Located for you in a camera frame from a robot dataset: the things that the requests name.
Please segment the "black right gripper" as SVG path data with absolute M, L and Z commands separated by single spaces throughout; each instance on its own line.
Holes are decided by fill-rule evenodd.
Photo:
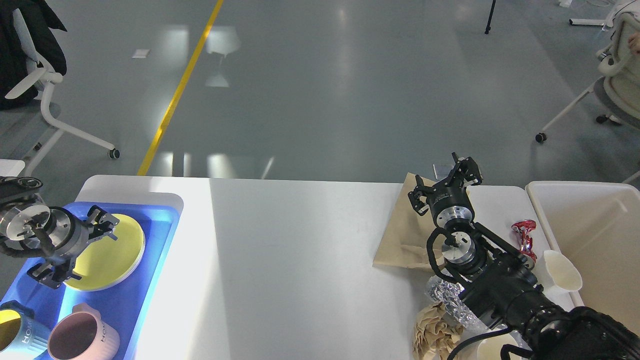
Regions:
M 407 193 L 407 198 L 412 210 L 421 217 L 430 209 L 436 227 L 447 231 L 469 231 L 474 209 L 465 188 L 482 185 L 483 174 L 473 157 L 457 153 L 451 155 L 454 166 L 448 174 L 448 186 L 442 181 L 428 186 L 416 174 L 415 187 Z

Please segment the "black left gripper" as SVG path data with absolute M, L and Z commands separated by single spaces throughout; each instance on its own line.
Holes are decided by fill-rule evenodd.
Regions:
M 59 289 L 67 280 L 82 280 L 74 271 L 85 249 L 114 234 L 120 219 L 98 205 L 86 223 L 62 207 L 43 203 L 9 203 L 1 207 L 1 253 L 26 260 L 26 274 L 41 285 Z

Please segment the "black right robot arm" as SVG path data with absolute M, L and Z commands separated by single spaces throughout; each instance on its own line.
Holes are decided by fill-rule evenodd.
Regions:
M 448 358 L 516 331 L 528 347 L 503 345 L 503 360 L 512 354 L 529 360 L 637 360 L 635 333 L 589 307 L 566 311 L 553 303 L 527 256 L 474 220 L 467 187 L 482 184 L 482 172 L 472 157 L 452 157 L 455 164 L 446 178 L 427 185 L 416 175 L 407 194 L 414 212 L 430 213 L 435 225 L 425 244 L 430 268 L 441 280 L 461 285 L 459 299 L 490 328 L 463 341 Z

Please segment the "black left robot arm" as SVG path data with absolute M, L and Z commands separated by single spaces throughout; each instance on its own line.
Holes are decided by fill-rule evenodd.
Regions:
M 39 194 L 41 187 L 34 177 L 1 178 L 1 253 L 15 259 L 40 258 L 27 275 L 58 289 L 64 281 L 82 278 L 74 267 L 91 244 L 106 237 L 117 240 L 114 229 L 120 221 L 97 205 L 89 208 L 86 219 L 48 206 Z

